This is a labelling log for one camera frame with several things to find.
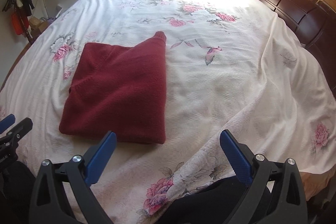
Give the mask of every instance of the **bed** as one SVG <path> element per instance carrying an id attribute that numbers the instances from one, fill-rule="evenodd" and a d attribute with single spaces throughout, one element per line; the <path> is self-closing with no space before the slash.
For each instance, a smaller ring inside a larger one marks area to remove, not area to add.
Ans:
<path id="1" fill-rule="evenodd" d="M 79 0 L 30 47 L 0 93 L 0 118 L 34 123 L 20 160 L 36 175 L 44 159 L 65 162 L 95 143 L 58 130 L 87 42 L 132 47 L 163 31 L 166 142 L 118 143 L 91 187 L 114 223 L 154 223 L 176 198 L 234 175 L 219 146 L 223 129 L 269 160 L 294 158 L 308 199 L 335 172 L 336 49 L 325 45 L 335 21 L 315 0 L 298 0 L 305 12 L 298 20 L 288 1 Z"/>

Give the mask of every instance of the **headboard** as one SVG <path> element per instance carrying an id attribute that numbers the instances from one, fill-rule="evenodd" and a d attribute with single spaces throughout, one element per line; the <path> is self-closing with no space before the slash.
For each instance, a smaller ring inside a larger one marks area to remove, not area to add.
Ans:
<path id="1" fill-rule="evenodd" d="M 322 0 L 260 0 L 282 18 L 319 62 L 336 96 L 336 13 Z"/>

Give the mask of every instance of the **silver bolt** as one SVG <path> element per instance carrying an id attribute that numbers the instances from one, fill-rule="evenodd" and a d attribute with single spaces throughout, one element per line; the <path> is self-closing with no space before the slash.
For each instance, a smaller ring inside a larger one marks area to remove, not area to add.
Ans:
<path id="1" fill-rule="evenodd" d="M 74 157 L 72 158 L 72 161 L 74 161 L 74 162 L 79 162 L 79 161 L 81 161 L 81 160 L 82 160 L 82 157 L 81 157 L 80 155 L 74 156 Z"/>
<path id="2" fill-rule="evenodd" d="M 50 160 L 44 160 L 43 162 L 42 162 L 42 165 L 43 166 L 48 166 L 50 164 Z"/>
<path id="3" fill-rule="evenodd" d="M 289 164 L 291 164 L 291 165 L 294 165 L 294 164 L 295 164 L 295 160 L 293 160 L 293 159 L 291 159 L 291 158 L 289 158 L 289 159 L 287 160 L 287 162 L 288 162 Z"/>
<path id="4" fill-rule="evenodd" d="M 265 157 L 262 154 L 256 155 L 255 158 L 259 161 L 264 161 L 265 160 Z"/>

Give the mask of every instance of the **headboard panel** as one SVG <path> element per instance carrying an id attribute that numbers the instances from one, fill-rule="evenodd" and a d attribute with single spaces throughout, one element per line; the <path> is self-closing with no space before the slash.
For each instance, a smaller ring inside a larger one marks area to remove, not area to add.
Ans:
<path id="1" fill-rule="evenodd" d="M 336 13 L 322 0 L 260 0 L 317 59 L 336 96 Z"/>

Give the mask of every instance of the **folded red sweater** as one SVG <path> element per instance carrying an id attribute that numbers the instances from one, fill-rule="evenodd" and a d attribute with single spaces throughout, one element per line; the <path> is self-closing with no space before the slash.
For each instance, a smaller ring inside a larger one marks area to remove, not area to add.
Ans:
<path id="1" fill-rule="evenodd" d="M 165 142 L 166 36 L 135 47 L 87 43 L 73 76 L 59 131 L 118 141 Z"/>

